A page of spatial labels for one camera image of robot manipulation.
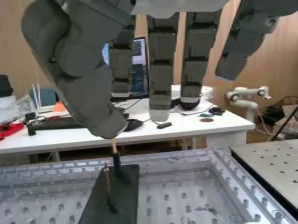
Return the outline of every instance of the black wire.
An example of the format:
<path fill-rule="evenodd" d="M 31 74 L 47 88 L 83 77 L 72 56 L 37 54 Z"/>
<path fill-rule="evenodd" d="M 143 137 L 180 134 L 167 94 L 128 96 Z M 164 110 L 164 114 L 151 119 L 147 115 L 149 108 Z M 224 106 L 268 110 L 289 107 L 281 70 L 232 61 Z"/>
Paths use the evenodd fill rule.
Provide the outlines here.
<path fill-rule="evenodd" d="M 124 108 L 124 111 L 131 109 L 143 99 L 137 100 L 137 102 L 133 103 L 133 105 L 131 105 L 129 107 Z"/>
<path fill-rule="evenodd" d="M 200 112 L 194 112 L 194 113 L 192 113 L 192 114 L 186 114 L 186 113 L 181 113 L 181 112 L 179 112 L 177 111 L 177 113 L 180 113 L 181 115 L 184 115 L 184 116 L 190 116 L 190 115 L 194 115 L 194 114 L 202 114 L 202 113 L 205 113 L 212 107 L 214 107 L 216 105 L 213 104 L 210 107 L 208 107 L 208 109 L 206 110 L 204 110 L 204 111 L 200 111 Z"/>
<path fill-rule="evenodd" d="M 147 123 L 148 121 L 151 121 L 152 120 L 152 118 L 149 118 L 149 119 L 147 119 L 145 121 L 143 121 L 143 123 Z"/>

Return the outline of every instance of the red object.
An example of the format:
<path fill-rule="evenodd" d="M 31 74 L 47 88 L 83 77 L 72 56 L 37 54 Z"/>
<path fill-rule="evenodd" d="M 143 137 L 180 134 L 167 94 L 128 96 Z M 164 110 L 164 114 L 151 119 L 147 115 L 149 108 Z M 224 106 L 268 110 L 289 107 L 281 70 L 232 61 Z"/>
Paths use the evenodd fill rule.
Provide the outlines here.
<path fill-rule="evenodd" d="M 10 124 L 8 130 L 3 131 L 3 125 L 0 125 L 0 140 L 19 132 L 23 128 L 24 124 Z"/>

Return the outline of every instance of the black tool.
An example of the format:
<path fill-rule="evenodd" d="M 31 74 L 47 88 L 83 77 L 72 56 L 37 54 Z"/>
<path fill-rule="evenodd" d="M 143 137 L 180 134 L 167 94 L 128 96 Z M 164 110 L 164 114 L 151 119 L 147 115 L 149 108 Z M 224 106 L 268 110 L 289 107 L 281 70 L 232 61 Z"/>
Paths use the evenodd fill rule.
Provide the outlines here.
<path fill-rule="evenodd" d="M 164 128 L 168 128 L 168 127 L 171 127 L 171 126 L 172 126 L 172 122 L 167 122 L 167 123 L 159 124 L 159 125 L 157 125 L 157 128 L 159 128 L 159 129 L 164 129 Z"/>
<path fill-rule="evenodd" d="M 144 125 L 144 122 L 137 120 L 137 119 L 128 119 L 128 127 L 124 130 L 124 132 L 129 132 L 136 130 L 137 128 L 140 128 Z"/>
<path fill-rule="evenodd" d="M 226 110 L 222 109 L 221 107 L 213 107 L 213 108 L 209 109 L 209 112 L 210 112 L 213 115 L 218 115 L 218 116 L 221 116 L 221 115 L 226 112 Z"/>

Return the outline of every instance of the table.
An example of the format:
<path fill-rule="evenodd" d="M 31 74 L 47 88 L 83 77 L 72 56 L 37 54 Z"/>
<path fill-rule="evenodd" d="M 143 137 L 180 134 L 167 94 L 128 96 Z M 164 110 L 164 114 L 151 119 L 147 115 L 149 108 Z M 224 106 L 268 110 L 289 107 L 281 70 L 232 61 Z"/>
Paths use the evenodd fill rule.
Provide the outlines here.
<path fill-rule="evenodd" d="M 179 96 L 180 91 L 177 90 L 179 87 L 173 90 L 173 98 Z M 119 105 L 129 107 L 135 102 L 136 100 L 129 100 L 125 103 L 127 105 L 123 105 L 123 103 Z M 212 106 L 210 102 L 202 100 L 196 110 L 185 113 L 205 111 Z M 131 118 L 141 121 L 148 120 L 149 99 L 143 99 L 127 112 Z M 172 112 L 181 112 L 181 110 L 176 108 Z M 254 123 L 229 111 L 222 116 L 216 116 L 210 123 L 204 123 L 200 119 L 198 114 L 184 116 L 180 113 L 172 113 L 169 122 L 173 123 L 173 126 L 157 129 L 157 125 L 152 121 L 147 121 L 137 130 L 120 134 L 117 144 L 131 145 L 196 136 L 206 136 L 209 148 L 246 144 L 246 132 L 254 129 Z M 0 155 L 55 152 L 56 160 L 59 160 L 59 151 L 105 147 L 108 145 L 111 145 L 111 140 L 95 137 L 87 129 L 37 131 L 35 136 L 28 136 L 27 129 L 24 129 L 0 142 Z"/>
<path fill-rule="evenodd" d="M 232 150 L 241 165 L 265 181 L 268 190 L 281 194 L 280 203 L 298 219 L 298 140 L 249 144 Z"/>

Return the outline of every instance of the transparent acrylic box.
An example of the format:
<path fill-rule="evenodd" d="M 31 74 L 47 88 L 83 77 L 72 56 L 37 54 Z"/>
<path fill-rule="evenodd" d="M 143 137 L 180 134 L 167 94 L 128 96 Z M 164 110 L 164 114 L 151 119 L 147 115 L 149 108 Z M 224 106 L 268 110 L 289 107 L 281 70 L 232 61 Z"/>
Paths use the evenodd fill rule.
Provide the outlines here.
<path fill-rule="evenodd" d="M 75 224 L 109 159 L 0 169 L 0 224 Z M 229 153 L 123 157 L 139 164 L 139 224 L 297 223 Z"/>

